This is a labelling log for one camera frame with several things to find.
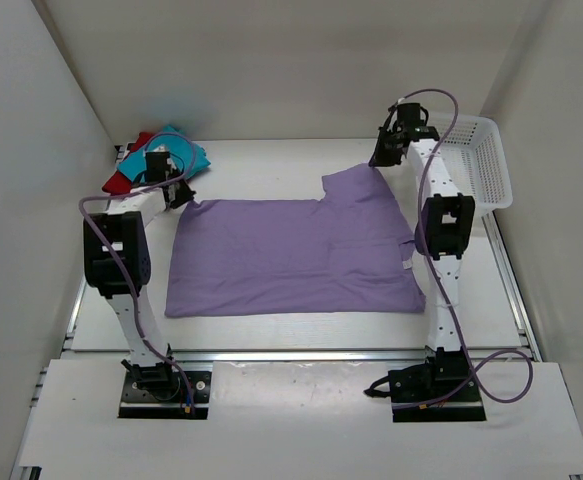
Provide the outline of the teal t shirt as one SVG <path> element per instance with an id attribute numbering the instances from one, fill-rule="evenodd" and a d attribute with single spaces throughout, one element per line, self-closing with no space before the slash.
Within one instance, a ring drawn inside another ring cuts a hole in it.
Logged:
<path id="1" fill-rule="evenodd" d="M 146 156 L 154 152 L 158 147 L 166 148 L 176 168 L 180 172 L 186 173 L 187 179 L 197 175 L 211 165 L 206 151 L 200 145 L 189 141 L 180 130 L 167 125 L 159 132 L 150 134 L 143 145 L 136 151 L 130 152 L 118 164 L 117 171 L 129 181 L 134 181 L 146 170 Z"/>

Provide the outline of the red t shirt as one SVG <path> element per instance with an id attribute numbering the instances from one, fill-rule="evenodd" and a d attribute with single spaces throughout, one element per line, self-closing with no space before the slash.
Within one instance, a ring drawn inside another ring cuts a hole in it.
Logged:
<path id="1" fill-rule="evenodd" d="M 127 145 L 128 152 L 124 155 L 123 159 L 126 159 L 131 153 L 138 151 L 148 142 L 152 136 L 153 133 L 151 132 L 140 132 L 135 142 L 129 143 Z M 102 191 L 109 195 L 126 194 L 129 193 L 131 189 L 132 181 L 118 170 L 116 170 L 115 173 L 102 186 Z"/>

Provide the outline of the purple t shirt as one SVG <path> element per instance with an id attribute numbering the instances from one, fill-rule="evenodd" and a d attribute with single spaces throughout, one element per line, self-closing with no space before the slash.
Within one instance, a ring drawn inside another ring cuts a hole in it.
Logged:
<path id="1" fill-rule="evenodd" d="M 322 178 L 319 200 L 205 200 L 183 210 L 165 314 L 421 313 L 414 234 L 383 175 Z"/>

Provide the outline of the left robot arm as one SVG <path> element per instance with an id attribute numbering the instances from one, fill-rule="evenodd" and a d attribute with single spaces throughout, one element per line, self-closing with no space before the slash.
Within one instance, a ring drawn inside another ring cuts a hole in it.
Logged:
<path id="1" fill-rule="evenodd" d="M 167 151 L 145 155 L 145 184 L 127 194 L 88 196 L 83 217 L 84 274 L 115 313 L 129 348 L 123 362 L 137 387 L 161 403 L 194 407 L 194 392 L 157 325 L 147 287 L 152 264 L 146 226 L 194 198 L 182 162 Z"/>

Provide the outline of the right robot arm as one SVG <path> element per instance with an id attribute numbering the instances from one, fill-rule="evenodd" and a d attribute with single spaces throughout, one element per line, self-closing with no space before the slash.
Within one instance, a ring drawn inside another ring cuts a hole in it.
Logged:
<path id="1" fill-rule="evenodd" d="M 390 107 L 369 161 L 371 167 L 389 167 L 406 160 L 416 174 L 414 239 L 429 274 L 429 333 L 424 362 L 392 371 L 387 380 L 392 406 L 418 412 L 457 394 L 471 373 L 458 307 L 461 262 L 470 240 L 475 200 L 452 179 L 441 152 L 446 137 L 428 119 L 418 103 Z"/>

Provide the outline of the white plastic basket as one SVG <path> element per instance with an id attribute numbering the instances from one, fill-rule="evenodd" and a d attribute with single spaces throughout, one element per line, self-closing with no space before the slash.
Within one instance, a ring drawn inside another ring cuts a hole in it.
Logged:
<path id="1" fill-rule="evenodd" d="M 495 122 L 484 117 L 432 113 L 429 124 L 444 139 L 412 142 L 406 160 L 423 199 L 462 194 L 475 202 L 476 218 L 513 201 L 506 158 Z"/>

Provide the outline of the aluminium table edge rail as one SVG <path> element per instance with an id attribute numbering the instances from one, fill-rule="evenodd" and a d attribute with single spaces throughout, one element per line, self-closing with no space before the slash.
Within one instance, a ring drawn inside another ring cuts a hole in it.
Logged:
<path id="1" fill-rule="evenodd" d="M 472 349 L 470 357 L 480 361 L 507 348 Z M 174 358 L 180 363 L 211 362 L 420 362 L 424 360 L 424 350 L 244 350 L 244 351 L 175 351 Z M 60 354 L 62 360 L 122 360 L 126 352 L 116 350 L 73 350 L 65 349 Z"/>

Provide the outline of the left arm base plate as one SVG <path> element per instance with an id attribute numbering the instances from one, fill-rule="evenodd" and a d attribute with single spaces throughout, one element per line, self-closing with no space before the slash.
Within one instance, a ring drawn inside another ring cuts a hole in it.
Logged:
<path id="1" fill-rule="evenodd" d="M 212 387 L 211 371 L 186 371 L 193 388 L 193 405 L 185 387 L 157 397 L 141 389 L 132 376 L 125 375 L 118 417 L 122 419 L 206 420 Z"/>

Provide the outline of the right side aluminium rail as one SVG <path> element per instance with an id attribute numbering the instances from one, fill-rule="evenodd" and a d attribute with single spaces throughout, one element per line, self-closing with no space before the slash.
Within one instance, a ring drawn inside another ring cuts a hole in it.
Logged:
<path id="1" fill-rule="evenodd" d="M 495 213 L 490 212 L 483 216 L 482 223 L 518 330 L 518 336 L 521 338 L 522 345 L 531 353 L 533 359 L 536 362 L 543 362 L 544 359 Z"/>

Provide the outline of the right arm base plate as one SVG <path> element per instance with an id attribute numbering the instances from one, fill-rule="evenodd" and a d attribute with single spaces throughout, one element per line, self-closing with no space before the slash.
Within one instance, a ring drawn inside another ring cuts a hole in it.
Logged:
<path id="1" fill-rule="evenodd" d="M 394 423 L 483 422 L 487 419 L 481 394 L 465 358 L 425 362 L 390 370 L 364 394 L 388 399 Z"/>

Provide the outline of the left side aluminium rail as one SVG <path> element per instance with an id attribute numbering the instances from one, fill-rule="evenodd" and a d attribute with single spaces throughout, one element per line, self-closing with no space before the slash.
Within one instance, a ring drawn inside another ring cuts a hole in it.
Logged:
<path id="1" fill-rule="evenodd" d="M 38 188 L 28 201 L 14 208 L 19 231 L 14 236 L 19 257 L 11 268 L 15 287 L 10 332 L 10 400 L 5 412 L 15 428 L 5 477 L 21 479 L 39 472 L 19 465 L 34 396 L 41 372 L 61 355 L 65 337 L 75 328 L 86 288 L 82 267 L 82 216 L 78 200 L 95 195 L 113 171 L 120 144 L 102 147 L 97 154 L 76 158 L 63 176 Z"/>

